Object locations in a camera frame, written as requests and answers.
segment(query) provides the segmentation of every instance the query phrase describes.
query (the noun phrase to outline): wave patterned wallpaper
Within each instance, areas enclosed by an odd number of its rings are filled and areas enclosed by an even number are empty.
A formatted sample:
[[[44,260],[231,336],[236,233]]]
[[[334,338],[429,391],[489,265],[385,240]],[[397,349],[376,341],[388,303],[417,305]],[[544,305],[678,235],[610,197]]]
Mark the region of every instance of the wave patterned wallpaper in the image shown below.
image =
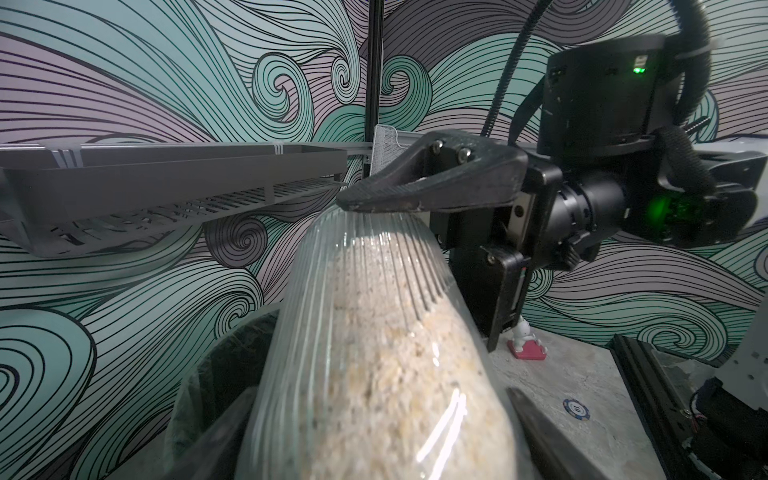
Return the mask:
[[[382,123],[479,132],[533,0],[386,3]],[[709,1],[713,82],[700,134],[768,127],[768,7]],[[0,0],[0,143],[357,141],[363,0]],[[553,52],[673,31],[664,0],[558,0],[510,85],[496,135]],[[538,118],[524,138],[535,139]],[[359,157],[346,180],[361,178]],[[0,237],[0,479],[97,480],[167,424],[216,340],[280,301],[317,194],[87,257]],[[527,317],[604,343],[620,332],[704,358],[735,346],[768,283],[768,223],[689,252],[627,236],[539,272]]]

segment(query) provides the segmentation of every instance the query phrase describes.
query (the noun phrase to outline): black trash bag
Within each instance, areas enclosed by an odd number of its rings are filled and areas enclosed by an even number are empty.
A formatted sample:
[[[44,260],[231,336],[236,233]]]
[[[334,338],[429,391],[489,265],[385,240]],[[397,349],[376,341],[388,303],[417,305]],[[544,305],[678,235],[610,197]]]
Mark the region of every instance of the black trash bag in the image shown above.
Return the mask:
[[[247,320],[229,331],[181,381],[165,433],[165,472],[242,392],[258,386],[278,313]]]

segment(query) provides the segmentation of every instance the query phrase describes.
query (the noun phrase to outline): gray plastic shelf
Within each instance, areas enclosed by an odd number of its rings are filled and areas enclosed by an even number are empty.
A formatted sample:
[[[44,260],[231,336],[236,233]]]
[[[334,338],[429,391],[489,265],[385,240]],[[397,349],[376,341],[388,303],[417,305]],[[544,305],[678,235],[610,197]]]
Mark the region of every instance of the gray plastic shelf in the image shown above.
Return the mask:
[[[38,257],[79,256],[339,189],[328,177],[346,157],[308,144],[4,145],[0,233]]]

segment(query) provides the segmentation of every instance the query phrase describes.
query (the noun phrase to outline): screw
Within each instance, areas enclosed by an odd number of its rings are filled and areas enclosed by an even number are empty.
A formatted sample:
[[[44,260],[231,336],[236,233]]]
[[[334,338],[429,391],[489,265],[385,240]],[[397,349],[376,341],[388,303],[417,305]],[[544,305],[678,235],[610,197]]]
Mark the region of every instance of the screw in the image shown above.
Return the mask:
[[[469,161],[469,158],[472,156],[472,151],[469,150],[467,147],[459,148],[456,152],[456,159],[460,164],[465,164]]]
[[[442,140],[435,140],[432,142],[432,153],[437,155],[440,153],[440,150],[442,149],[443,143]]]

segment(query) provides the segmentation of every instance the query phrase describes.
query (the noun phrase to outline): swirl pattern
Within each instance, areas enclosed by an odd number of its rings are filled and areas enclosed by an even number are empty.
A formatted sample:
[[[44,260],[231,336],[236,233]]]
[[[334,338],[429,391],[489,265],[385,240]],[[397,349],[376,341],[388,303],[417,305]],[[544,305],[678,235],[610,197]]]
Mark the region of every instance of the swirl pattern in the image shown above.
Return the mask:
[[[716,99],[718,113],[722,114],[722,118],[718,115],[718,136],[756,133],[768,123],[768,69],[711,85],[710,92]]]
[[[547,297],[544,303],[558,311],[558,316],[565,315],[574,323],[599,326],[605,330],[610,328],[607,338],[607,332],[594,329],[592,338],[605,338],[596,343],[607,343],[615,333],[634,337],[642,334],[657,345],[705,359],[720,355],[727,344],[727,332],[722,321],[700,304],[680,297],[629,293],[594,300],[562,301]],[[529,321],[540,318],[527,314],[525,309],[524,315]]]
[[[261,290],[256,290],[256,305],[263,305],[264,298]],[[214,324],[214,338],[219,339],[236,327],[240,321],[253,310],[253,299],[239,294],[220,298],[219,310]]]
[[[408,55],[431,69],[441,58],[481,38],[519,32],[535,3],[411,0],[384,22],[384,58]],[[629,4],[630,0],[559,0],[544,14],[534,34],[567,45],[590,41],[621,18]],[[450,13],[436,22],[435,12]],[[366,57],[367,53],[366,43],[360,54]]]
[[[407,78],[407,86],[402,88],[407,93],[397,104],[382,107],[379,123],[412,131],[429,111],[432,83],[427,71],[416,60],[410,57],[390,58],[382,70],[382,93],[385,96],[395,92],[392,85],[395,74],[403,74]]]
[[[101,305],[81,321],[99,352],[88,387],[24,472],[94,429],[71,478],[106,475],[134,432],[173,405],[184,373],[216,340],[216,326],[233,326],[235,316],[261,304],[260,287],[246,270],[208,260],[168,270]]]
[[[13,478],[81,398],[96,361],[88,332],[71,317],[0,310],[0,472]]]
[[[533,272],[531,283],[528,285],[528,293],[525,294],[526,300],[536,300],[549,291],[552,286],[553,274],[551,270],[536,270]]]
[[[759,289],[691,253],[625,243],[603,246],[597,260],[572,272],[556,272],[547,297],[575,301],[654,291],[725,301],[749,310],[757,310],[763,299]]]
[[[696,120],[701,117],[709,117],[710,124],[699,130],[694,140],[697,142],[714,140],[717,132],[720,130],[720,106],[717,104],[717,100],[711,90],[707,90],[704,98],[701,99],[701,103],[691,114],[690,119]]]
[[[290,108],[285,88],[275,85],[279,77],[288,77],[298,92],[298,113],[291,120],[286,114]],[[287,137],[309,138],[314,131],[314,115],[310,86],[301,68],[290,57],[268,53],[259,58],[253,69],[253,98],[267,117],[280,121],[279,129]]]
[[[264,288],[265,303],[279,302],[283,299],[296,249],[304,238],[306,230],[318,216],[319,212],[291,224],[286,234],[277,241],[258,269],[254,266],[249,268],[255,272],[257,281]]]
[[[765,281],[768,281],[768,247],[763,248],[755,261],[755,273]]]
[[[482,126],[485,108],[491,104],[498,77],[504,69],[506,56],[516,38],[517,34],[485,37],[440,61],[429,71],[429,77],[432,79],[432,104],[429,113],[452,114],[455,109],[480,108],[483,110],[482,118],[477,122]],[[561,49],[562,47],[543,38],[531,38],[502,102],[500,112],[504,117],[511,118],[517,106],[544,74],[547,59]],[[529,122],[529,128],[538,131],[538,119],[537,112]],[[470,117],[465,123],[470,121],[475,123],[476,120]],[[500,130],[499,134],[506,138],[507,131],[502,130],[500,125],[495,130]]]
[[[252,213],[233,215],[204,226],[208,250],[224,266],[247,266],[266,251],[266,227]]]
[[[340,2],[303,0],[197,0],[219,34],[246,86],[257,81],[250,72],[264,55],[279,53],[301,65],[335,49],[333,92],[342,104],[351,103],[360,86],[357,44]]]

